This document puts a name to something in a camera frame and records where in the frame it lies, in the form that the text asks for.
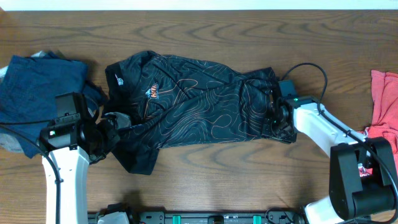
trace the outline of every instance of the red cloth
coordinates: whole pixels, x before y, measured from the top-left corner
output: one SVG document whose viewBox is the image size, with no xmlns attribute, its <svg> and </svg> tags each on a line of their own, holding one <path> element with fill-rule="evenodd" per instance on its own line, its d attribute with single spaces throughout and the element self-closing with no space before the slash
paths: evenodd
<svg viewBox="0 0 398 224">
<path fill-rule="evenodd" d="M 372 70 L 371 90 L 374 108 L 368 136 L 390 142 L 398 170 L 398 74 Z"/>
</svg>

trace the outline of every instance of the table surface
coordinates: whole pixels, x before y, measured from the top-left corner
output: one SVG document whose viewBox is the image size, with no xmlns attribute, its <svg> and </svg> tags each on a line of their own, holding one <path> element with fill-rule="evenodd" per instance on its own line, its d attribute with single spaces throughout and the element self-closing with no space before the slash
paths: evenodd
<svg viewBox="0 0 398 224">
<path fill-rule="evenodd" d="M 324 104 L 355 130 L 371 122 L 372 69 L 398 72 L 396 11 L 0 12 L 0 66 L 40 50 L 86 62 L 108 92 L 104 69 L 141 50 L 211 60 L 240 72 L 301 62 L 328 73 Z M 318 70 L 291 73 L 301 95 L 319 96 Z M 161 149 L 152 175 L 127 173 L 109 155 L 90 167 L 88 210 L 265 211 L 328 194 L 329 160 L 303 134 L 295 144 L 256 140 Z M 41 158 L 0 150 L 0 223 L 45 223 Z M 391 212 L 375 216 L 385 220 Z"/>
</svg>

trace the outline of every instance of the folded blue cloth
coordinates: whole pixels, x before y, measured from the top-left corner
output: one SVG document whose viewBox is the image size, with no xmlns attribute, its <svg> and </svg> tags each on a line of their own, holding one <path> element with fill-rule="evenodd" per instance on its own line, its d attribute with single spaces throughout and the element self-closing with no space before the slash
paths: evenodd
<svg viewBox="0 0 398 224">
<path fill-rule="evenodd" d="M 0 83 L 0 122 L 29 122 L 57 117 L 55 97 L 69 92 L 83 93 L 87 105 L 95 110 L 106 101 L 101 89 L 86 80 L 87 65 L 76 60 L 64 60 L 50 52 L 42 58 L 13 56 L 6 76 Z M 12 125 L 14 131 L 36 142 L 47 123 Z M 38 151 L 17 138 L 29 158 Z"/>
</svg>

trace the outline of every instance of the white wall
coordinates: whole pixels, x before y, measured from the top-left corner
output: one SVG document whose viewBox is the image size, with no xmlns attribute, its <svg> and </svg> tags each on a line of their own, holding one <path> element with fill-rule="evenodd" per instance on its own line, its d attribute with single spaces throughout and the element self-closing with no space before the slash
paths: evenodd
<svg viewBox="0 0 398 224">
<path fill-rule="evenodd" d="M 0 0 L 5 11 L 398 9 L 398 0 Z"/>
</svg>

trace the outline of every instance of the patterned fabric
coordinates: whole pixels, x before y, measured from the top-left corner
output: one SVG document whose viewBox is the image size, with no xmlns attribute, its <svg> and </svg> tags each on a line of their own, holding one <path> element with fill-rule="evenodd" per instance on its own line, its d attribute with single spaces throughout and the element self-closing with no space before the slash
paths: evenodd
<svg viewBox="0 0 398 224">
<path fill-rule="evenodd" d="M 103 113 L 132 119 L 113 151 L 128 172 L 150 174 L 160 148 L 272 137 L 271 68 L 239 73 L 148 51 L 108 66 L 106 78 L 110 101 Z"/>
</svg>

